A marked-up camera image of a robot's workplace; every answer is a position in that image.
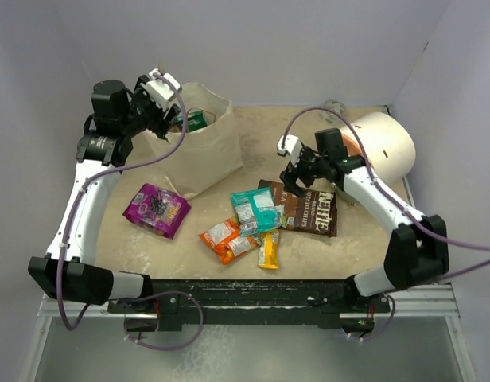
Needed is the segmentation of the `green chips bag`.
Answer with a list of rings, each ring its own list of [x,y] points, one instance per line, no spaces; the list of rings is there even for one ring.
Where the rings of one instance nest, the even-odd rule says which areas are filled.
[[[208,124],[201,110],[190,111],[187,114],[188,132],[198,131],[205,128]],[[181,132],[183,127],[183,116],[180,115],[173,120],[170,127],[171,132]]]

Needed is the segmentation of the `brown m&m's bag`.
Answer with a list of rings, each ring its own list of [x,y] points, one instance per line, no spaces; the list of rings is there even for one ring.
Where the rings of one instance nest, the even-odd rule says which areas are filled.
[[[259,189],[269,188],[274,205],[281,213],[281,229],[319,236],[337,236],[336,194],[303,189],[297,197],[284,190],[284,184],[261,179]]]

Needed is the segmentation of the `brown paper bag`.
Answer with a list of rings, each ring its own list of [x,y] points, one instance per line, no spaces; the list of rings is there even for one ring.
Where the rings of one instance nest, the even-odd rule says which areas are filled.
[[[202,112],[207,123],[188,131],[173,154],[154,164],[176,193],[192,199],[243,166],[233,106],[203,84],[163,76],[178,88],[186,111]]]

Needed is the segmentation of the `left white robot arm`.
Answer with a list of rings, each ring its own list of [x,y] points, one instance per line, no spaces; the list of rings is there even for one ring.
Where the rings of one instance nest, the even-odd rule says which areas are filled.
[[[96,244],[107,202],[133,150],[132,139],[145,130],[164,137],[180,112],[174,100],[181,84],[154,69],[129,89],[120,80],[93,87],[93,112],[77,143],[76,172],[60,227],[42,257],[32,257],[28,272],[43,292],[62,302],[102,305],[126,299],[137,312],[154,304],[145,275],[115,272],[95,265]]]

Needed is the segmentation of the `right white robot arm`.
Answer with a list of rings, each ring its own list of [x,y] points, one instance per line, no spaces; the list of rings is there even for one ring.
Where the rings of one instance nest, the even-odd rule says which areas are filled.
[[[390,237],[383,264],[350,277],[345,305],[362,311],[374,295],[405,290],[446,274],[448,246],[432,237],[446,235],[444,220],[407,204],[367,167],[364,156],[348,155],[338,129],[318,131],[315,139],[316,149],[291,134],[279,139],[277,153],[289,159],[280,174],[284,190],[302,197],[305,187],[325,179],[365,207]]]

